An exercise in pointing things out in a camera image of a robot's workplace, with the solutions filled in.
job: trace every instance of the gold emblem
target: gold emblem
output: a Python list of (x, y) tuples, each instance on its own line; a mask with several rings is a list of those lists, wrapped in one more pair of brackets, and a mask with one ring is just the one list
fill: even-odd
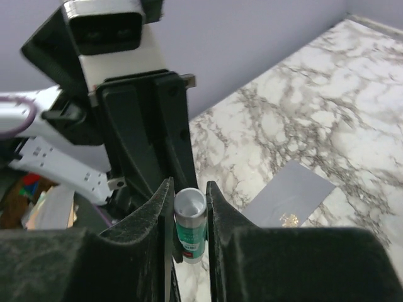
[(280, 221), (283, 223), (282, 226), (285, 228), (295, 228), (298, 226), (299, 222), (298, 217), (296, 217), (294, 214), (291, 214), (287, 217), (285, 213), (280, 217)]

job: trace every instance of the gray card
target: gray card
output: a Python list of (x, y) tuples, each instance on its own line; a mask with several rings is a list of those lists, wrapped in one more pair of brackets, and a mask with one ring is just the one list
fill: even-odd
[(331, 182), (291, 160), (242, 214), (261, 228), (299, 227), (334, 188)]

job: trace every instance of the wire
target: wire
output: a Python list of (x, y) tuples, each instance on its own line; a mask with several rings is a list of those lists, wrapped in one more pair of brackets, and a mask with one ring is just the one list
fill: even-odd
[(34, 104), (34, 100), (28, 99), (21, 96), (0, 96), (0, 103), (17, 103), (24, 104), (29, 107), (29, 113), (25, 121), (14, 129), (0, 131), (0, 140), (7, 140), (9, 138), (14, 138), (21, 132), (28, 129), (32, 125), (35, 117), (37, 116), (38, 108)]
[(107, 219), (107, 217), (105, 216), (104, 213), (102, 213), (101, 209), (99, 209), (95, 204), (91, 203), (95, 209), (95, 211), (100, 215), (100, 217), (102, 218), (102, 220), (106, 223), (106, 226), (108, 228), (112, 227), (112, 222), (109, 221), (109, 219)]

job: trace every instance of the camera lens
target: camera lens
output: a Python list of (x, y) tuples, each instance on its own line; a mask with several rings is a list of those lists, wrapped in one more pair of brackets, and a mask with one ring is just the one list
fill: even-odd
[(102, 39), (102, 34), (98, 31), (90, 31), (86, 34), (86, 40), (88, 42), (99, 42)]
[(120, 40), (126, 40), (129, 39), (132, 35), (133, 35), (133, 31), (126, 28), (123, 30), (118, 30), (118, 32), (116, 33), (118, 39)]

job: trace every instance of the marble floor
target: marble floor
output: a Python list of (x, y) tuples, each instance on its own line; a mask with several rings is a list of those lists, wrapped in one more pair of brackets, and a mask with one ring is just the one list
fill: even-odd
[[(344, 20), (190, 123), (199, 187), (239, 211), (290, 160), (336, 189), (303, 227), (371, 230), (403, 279), (403, 42)], [(210, 301), (208, 255), (176, 265)]]

